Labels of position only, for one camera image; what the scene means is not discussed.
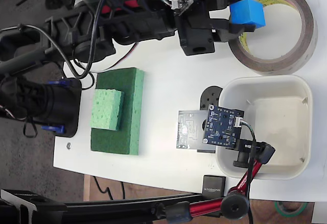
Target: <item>white plastic bin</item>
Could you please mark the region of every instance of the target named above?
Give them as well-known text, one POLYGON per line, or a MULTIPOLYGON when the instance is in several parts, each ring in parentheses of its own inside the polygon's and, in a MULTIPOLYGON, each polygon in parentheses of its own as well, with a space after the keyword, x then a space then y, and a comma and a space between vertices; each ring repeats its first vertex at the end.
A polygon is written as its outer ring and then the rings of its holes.
MULTIPOLYGON (((276 152, 256 179, 289 180, 300 175, 310 160, 312 93, 294 75, 241 78, 222 91, 219 106, 245 111, 244 121, 254 129, 257 141, 271 144, 276 152)), ((252 140, 246 127, 242 139, 252 140)), ((241 178, 246 169, 233 166, 238 152, 218 146, 217 163, 229 177, 241 178)))

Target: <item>blue cube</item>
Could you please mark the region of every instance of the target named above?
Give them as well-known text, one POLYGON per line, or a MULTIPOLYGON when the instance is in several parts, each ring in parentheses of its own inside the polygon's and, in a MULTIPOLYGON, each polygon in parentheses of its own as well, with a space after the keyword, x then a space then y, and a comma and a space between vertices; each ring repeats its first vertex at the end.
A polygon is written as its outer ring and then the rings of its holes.
POLYGON ((254 0, 242 0, 229 6, 231 23, 255 24, 261 28, 266 25, 264 6, 254 0))

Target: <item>green sponge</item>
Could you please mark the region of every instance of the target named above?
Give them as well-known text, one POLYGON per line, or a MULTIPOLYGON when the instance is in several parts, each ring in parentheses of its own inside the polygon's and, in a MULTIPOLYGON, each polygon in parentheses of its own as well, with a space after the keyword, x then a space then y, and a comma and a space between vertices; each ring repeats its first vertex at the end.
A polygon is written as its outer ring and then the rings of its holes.
POLYGON ((91 127, 116 131, 119 128, 124 93, 96 89, 93 98, 91 127))
POLYGON ((115 89, 124 93, 120 129, 91 130, 91 150, 114 154, 138 154, 144 72, 124 68, 101 73, 96 89, 115 89))

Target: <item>gray carpet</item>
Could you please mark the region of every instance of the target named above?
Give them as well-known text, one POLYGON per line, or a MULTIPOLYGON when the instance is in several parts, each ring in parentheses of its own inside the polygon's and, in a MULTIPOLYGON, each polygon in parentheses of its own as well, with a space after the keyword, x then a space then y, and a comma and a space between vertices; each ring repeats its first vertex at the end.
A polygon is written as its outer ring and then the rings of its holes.
MULTIPOLYGON (((19 1, 0 0, 0 28, 19 23, 38 24, 65 11, 64 8, 46 10, 44 0, 30 0, 15 7, 19 1)), ((61 75, 54 64, 48 64, 26 77, 45 83, 61 75)), ((22 134, 22 126, 22 122, 0 119, 0 189, 30 190, 62 202, 83 201, 84 175, 53 167, 52 133, 38 128, 37 138, 27 139, 22 134)))

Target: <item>red clamp arm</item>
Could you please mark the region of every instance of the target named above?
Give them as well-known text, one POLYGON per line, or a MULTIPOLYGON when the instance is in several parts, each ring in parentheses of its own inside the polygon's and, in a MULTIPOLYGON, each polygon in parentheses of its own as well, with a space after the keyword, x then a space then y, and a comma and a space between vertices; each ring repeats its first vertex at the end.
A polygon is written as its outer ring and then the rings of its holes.
MULTIPOLYGON (((255 175, 258 173, 259 169, 261 168, 262 163, 259 163, 259 161, 255 160, 252 170, 252 179, 255 177, 255 175)), ((247 180, 247 171, 245 172, 244 176, 241 178, 237 186, 232 187, 228 193, 232 191, 237 191, 239 193, 244 194, 246 190, 246 180, 247 180)), ((190 204, 190 214, 191 217, 196 217, 200 215, 206 215, 212 212, 220 211, 221 209, 221 202, 224 198, 219 198, 216 200, 208 200, 203 202, 197 202, 190 204)))

